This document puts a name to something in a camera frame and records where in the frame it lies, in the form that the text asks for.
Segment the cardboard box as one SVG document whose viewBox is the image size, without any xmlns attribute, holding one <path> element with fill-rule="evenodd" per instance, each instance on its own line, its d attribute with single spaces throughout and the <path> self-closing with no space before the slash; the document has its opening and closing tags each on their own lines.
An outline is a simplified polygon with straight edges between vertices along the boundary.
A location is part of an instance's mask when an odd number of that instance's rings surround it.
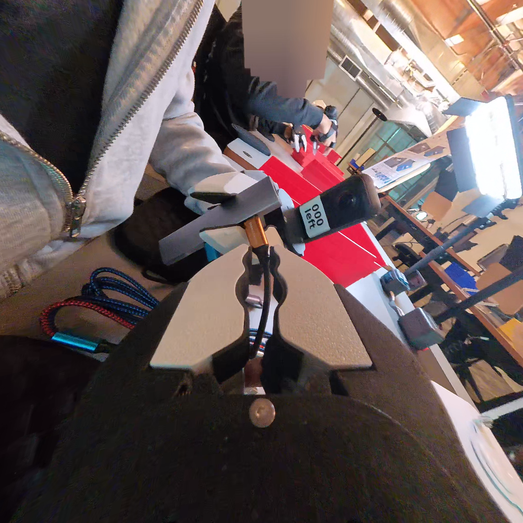
<svg viewBox="0 0 523 523">
<path fill-rule="evenodd" d="M 509 270 L 501 263 L 491 264 L 476 281 L 477 288 L 492 297 L 506 315 L 522 309 L 522 265 Z"/>
</svg>

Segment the dark grey clamp block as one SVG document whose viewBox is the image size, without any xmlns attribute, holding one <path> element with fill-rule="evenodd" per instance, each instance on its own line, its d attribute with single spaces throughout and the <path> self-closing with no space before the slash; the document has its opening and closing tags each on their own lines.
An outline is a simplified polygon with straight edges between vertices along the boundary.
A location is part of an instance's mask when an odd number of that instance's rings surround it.
<svg viewBox="0 0 523 523">
<path fill-rule="evenodd" d="M 422 308 L 401 315 L 398 323 L 408 344 L 416 351 L 439 344 L 445 338 L 433 317 Z"/>
</svg>

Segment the person's grey zip hoodie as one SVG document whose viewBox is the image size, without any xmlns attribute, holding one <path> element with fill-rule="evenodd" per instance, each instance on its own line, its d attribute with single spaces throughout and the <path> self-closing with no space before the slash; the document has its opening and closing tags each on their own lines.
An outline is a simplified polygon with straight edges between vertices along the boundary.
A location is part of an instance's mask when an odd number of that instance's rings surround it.
<svg viewBox="0 0 523 523">
<path fill-rule="evenodd" d="M 212 1 L 123 1 L 85 180 L 73 192 L 1 114 L 1 300 L 133 212 L 166 111 L 194 111 Z M 211 204 L 185 196 L 204 214 Z"/>
</svg>

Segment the wooden desk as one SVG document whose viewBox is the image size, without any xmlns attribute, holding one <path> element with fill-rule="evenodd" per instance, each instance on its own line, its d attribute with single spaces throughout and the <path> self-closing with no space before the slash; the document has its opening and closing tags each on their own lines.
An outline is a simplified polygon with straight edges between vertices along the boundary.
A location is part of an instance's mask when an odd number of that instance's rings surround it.
<svg viewBox="0 0 523 523">
<path fill-rule="evenodd" d="M 432 234 L 405 209 L 399 206 L 390 196 L 382 197 L 381 203 L 383 209 L 389 213 L 391 223 L 380 230 L 376 235 L 376 239 L 380 240 L 384 238 L 394 226 L 402 224 L 402 227 L 406 229 L 406 232 L 409 233 L 419 244 L 422 244 L 423 241 L 430 241 L 434 246 L 441 246 L 443 244 L 440 239 Z M 443 267 L 439 265 L 435 259 L 430 261 L 427 266 L 434 273 L 438 282 L 448 286 L 459 301 L 463 301 L 469 297 L 467 291 L 451 280 L 451 278 L 445 273 Z M 486 309 L 486 306 L 476 304 L 469 307 L 468 311 L 483 325 L 485 329 L 488 330 L 497 342 L 502 345 L 503 349 L 510 354 L 516 363 L 522 367 L 522 350 L 518 349 L 514 342 L 500 329 L 499 320 L 497 320 L 493 314 Z"/>
</svg>

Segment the grey usb hub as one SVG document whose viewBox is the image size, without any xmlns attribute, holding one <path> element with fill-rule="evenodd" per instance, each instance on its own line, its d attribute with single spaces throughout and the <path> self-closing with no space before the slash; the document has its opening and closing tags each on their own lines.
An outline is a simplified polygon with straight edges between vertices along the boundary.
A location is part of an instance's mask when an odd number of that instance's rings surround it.
<svg viewBox="0 0 523 523">
<path fill-rule="evenodd" d="M 205 229 L 236 226 L 280 207 L 277 189 L 271 178 L 265 176 L 253 186 L 161 239 L 159 250 L 162 263 L 173 265 L 202 249 L 204 242 L 200 238 L 200 232 Z"/>
</svg>

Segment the bright light panel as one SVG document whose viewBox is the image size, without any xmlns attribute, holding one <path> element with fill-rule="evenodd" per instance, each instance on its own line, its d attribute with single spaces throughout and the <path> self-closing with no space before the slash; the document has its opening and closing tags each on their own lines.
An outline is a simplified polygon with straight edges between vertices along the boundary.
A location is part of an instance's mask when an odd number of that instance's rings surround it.
<svg viewBox="0 0 523 523">
<path fill-rule="evenodd" d="M 522 95 L 489 102 L 460 98 L 443 112 L 464 118 L 447 130 L 458 192 L 478 190 L 500 204 L 522 197 Z"/>
</svg>

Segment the black usb-c cable orange plug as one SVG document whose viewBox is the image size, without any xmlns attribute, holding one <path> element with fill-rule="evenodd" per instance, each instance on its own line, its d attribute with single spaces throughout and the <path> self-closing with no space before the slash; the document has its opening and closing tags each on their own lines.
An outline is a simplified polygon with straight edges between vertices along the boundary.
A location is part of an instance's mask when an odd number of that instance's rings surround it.
<svg viewBox="0 0 523 523">
<path fill-rule="evenodd" d="M 259 265 L 261 266 L 263 273 L 264 283 L 264 297 L 262 312 L 254 338 L 251 350 L 250 360 L 254 359 L 260 349 L 260 345 L 264 338 L 265 328 L 270 312 L 270 301 L 271 301 L 271 271 L 270 271 L 270 246 L 263 228 L 261 219 L 258 216 L 254 216 L 251 219 L 244 222 L 244 228 L 249 241 L 249 245 L 252 248 L 252 253 L 258 258 Z"/>
</svg>

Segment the white sign stand with poster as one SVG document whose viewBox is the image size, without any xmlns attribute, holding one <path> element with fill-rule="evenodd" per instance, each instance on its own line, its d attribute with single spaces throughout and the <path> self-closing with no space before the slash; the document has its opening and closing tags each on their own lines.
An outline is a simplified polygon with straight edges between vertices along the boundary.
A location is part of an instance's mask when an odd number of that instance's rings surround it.
<svg viewBox="0 0 523 523">
<path fill-rule="evenodd" d="M 474 417 L 468 444 L 479 478 L 509 522 L 522 522 L 522 479 L 494 437 L 493 421 Z"/>
</svg>

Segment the black light stand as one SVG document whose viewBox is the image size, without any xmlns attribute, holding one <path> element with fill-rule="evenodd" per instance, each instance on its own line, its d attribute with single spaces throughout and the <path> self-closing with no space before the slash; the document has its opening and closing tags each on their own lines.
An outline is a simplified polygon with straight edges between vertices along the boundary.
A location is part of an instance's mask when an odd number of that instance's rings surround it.
<svg viewBox="0 0 523 523">
<path fill-rule="evenodd" d="M 484 225 L 486 225 L 489 221 L 491 221 L 492 216 L 495 214 L 497 215 L 498 211 L 503 211 L 506 208 L 512 208 L 515 206 L 516 200 L 506 200 L 505 202 L 501 203 L 497 207 L 495 207 L 493 210 L 488 211 L 485 215 L 482 217 L 476 217 L 473 222 L 471 222 L 466 228 L 464 228 L 462 231 L 457 233 L 454 236 L 449 237 L 441 246 L 437 246 L 435 249 L 431 250 L 427 253 L 424 258 L 422 258 L 421 261 L 416 263 L 415 265 L 411 266 L 407 271 L 404 272 L 404 276 L 407 278 L 409 283 L 413 283 L 415 280 L 416 275 L 425 268 L 428 263 L 434 259 L 437 259 L 441 257 L 441 255 L 448 250 L 453 249 L 454 245 L 459 243 L 461 239 L 463 239 L 465 236 L 468 236 L 470 233 L 474 232 L 475 229 L 478 229 Z M 446 309 L 444 312 L 442 312 L 439 315 L 436 315 L 434 317 L 434 321 L 436 324 L 441 324 L 444 321 L 452 318 L 452 317 L 458 317 L 460 316 L 464 311 L 468 310 L 469 307 L 479 304 L 481 302 L 484 302 L 486 299 L 490 297 L 487 297 L 485 291 L 478 291 L 476 294 L 469 295 L 469 297 L 459 303 L 454 304 L 453 306 Z"/>
</svg>

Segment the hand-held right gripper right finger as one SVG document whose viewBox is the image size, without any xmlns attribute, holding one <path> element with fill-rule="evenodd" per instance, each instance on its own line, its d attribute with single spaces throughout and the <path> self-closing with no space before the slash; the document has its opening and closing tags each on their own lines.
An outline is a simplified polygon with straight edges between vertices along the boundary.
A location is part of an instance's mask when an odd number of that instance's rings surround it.
<svg viewBox="0 0 523 523">
<path fill-rule="evenodd" d="M 262 358 L 266 393 L 300 393 L 335 371 L 373 363 L 333 282 L 281 245 L 271 248 L 272 334 Z"/>
</svg>

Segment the black floor lamp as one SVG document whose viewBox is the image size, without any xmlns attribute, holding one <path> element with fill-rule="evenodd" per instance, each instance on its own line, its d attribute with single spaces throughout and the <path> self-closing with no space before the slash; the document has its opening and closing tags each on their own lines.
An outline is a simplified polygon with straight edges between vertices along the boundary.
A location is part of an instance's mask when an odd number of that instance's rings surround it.
<svg viewBox="0 0 523 523">
<path fill-rule="evenodd" d="M 340 167 L 344 161 L 350 161 L 351 152 L 356 148 L 359 142 L 366 136 L 366 134 L 368 134 L 375 124 L 378 122 L 383 123 L 387 121 L 387 116 L 380 109 L 376 107 L 369 108 L 355 124 L 350 133 L 344 138 L 341 145 L 337 146 L 336 152 L 340 156 L 340 159 L 337 162 L 337 166 Z"/>
</svg>

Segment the person's dark shirt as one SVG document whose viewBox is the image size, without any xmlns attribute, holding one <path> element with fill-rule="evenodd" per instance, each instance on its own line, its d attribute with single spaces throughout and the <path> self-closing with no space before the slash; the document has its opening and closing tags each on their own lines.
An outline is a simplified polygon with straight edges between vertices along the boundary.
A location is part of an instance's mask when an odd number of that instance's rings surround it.
<svg viewBox="0 0 523 523">
<path fill-rule="evenodd" d="M 1 1 L 1 114 L 78 192 L 123 1 Z"/>
</svg>

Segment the printed poster board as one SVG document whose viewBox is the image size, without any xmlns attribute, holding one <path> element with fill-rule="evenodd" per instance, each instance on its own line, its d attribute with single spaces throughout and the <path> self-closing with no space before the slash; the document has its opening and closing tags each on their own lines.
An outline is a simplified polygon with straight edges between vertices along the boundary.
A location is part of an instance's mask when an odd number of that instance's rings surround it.
<svg viewBox="0 0 523 523">
<path fill-rule="evenodd" d="M 379 193 L 384 193 L 403 181 L 423 173 L 432 162 L 449 154 L 447 134 L 441 133 L 395 153 L 366 168 L 363 173 L 370 176 Z"/>
</svg>

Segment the person's left forearm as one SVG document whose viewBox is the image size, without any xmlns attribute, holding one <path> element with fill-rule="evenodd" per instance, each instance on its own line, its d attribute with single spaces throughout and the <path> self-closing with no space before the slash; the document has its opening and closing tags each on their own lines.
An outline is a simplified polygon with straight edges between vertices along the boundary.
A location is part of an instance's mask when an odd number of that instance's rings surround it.
<svg viewBox="0 0 523 523">
<path fill-rule="evenodd" d="M 193 111 L 181 115 L 165 112 L 149 163 L 169 186 L 185 196 L 206 178 L 239 173 L 206 133 L 201 118 Z"/>
</svg>

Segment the stack of small red boxes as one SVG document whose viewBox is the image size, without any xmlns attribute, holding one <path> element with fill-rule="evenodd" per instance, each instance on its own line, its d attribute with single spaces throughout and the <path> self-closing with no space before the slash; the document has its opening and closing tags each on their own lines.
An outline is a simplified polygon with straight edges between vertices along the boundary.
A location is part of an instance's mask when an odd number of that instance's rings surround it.
<svg viewBox="0 0 523 523">
<path fill-rule="evenodd" d="M 343 181 L 342 171 L 330 161 L 328 155 L 324 155 L 325 148 L 323 144 L 320 144 L 316 152 L 313 151 L 313 143 L 311 141 L 312 129 L 308 126 L 303 126 L 302 130 L 307 142 L 306 151 L 301 149 L 297 152 L 294 147 L 291 147 L 291 156 L 302 168 L 302 177 L 310 180 L 324 179 L 332 182 L 333 185 Z"/>
</svg>

